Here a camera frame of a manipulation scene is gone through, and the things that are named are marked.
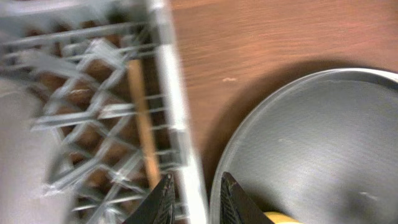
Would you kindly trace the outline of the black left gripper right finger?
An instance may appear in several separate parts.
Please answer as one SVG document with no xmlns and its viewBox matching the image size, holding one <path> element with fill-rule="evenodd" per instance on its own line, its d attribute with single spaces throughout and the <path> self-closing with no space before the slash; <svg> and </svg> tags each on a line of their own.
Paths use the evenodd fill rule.
<svg viewBox="0 0 398 224">
<path fill-rule="evenodd" d="M 273 224 L 229 172 L 221 178 L 220 223 Z"/>
</svg>

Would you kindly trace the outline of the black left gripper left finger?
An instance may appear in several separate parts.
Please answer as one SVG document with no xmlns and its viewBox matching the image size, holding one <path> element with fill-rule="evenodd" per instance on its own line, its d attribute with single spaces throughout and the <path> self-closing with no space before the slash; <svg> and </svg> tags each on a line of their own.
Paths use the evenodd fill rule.
<svg viewBox="0 0 398 224">
<path fill-rule="evenodd" d="M 174 176 L 167 174 L 123 224 L 174 224 L 174 222 Z"/>
</svg>

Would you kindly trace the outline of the wooden chopstick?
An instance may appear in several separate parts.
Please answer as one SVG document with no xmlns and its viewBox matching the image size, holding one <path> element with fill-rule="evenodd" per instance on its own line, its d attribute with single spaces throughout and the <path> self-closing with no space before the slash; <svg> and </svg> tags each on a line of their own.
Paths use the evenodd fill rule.
<svg viewBox="0 0 398 224">
<path fill-rule="evenodd" d="M 128 62 L 128 81 L 131 97 L 137 115 L 140 143 L 144 153 L 144 164 L 150 188 L 154 189 L 161 179 L 159 162 L 155 154 L 155 141 L 152 134 L 152 121 L 145 96 L 144 76 L 140 60 Z"/>
</svg>

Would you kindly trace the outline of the yellow bowl with food scraps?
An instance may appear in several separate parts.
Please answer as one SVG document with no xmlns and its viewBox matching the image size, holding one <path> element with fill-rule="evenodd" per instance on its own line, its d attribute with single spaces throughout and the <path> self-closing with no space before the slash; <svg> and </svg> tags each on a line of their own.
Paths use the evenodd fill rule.
<svg viewBox="0 0 398 224">
<path fill-rule="evenodd" d="M 264 215 L 273 223 L 273 224 L 302 224 L 294 218 L 291 218 L 283 213 L 279 212 L 264 212 Z"/>
</svg>

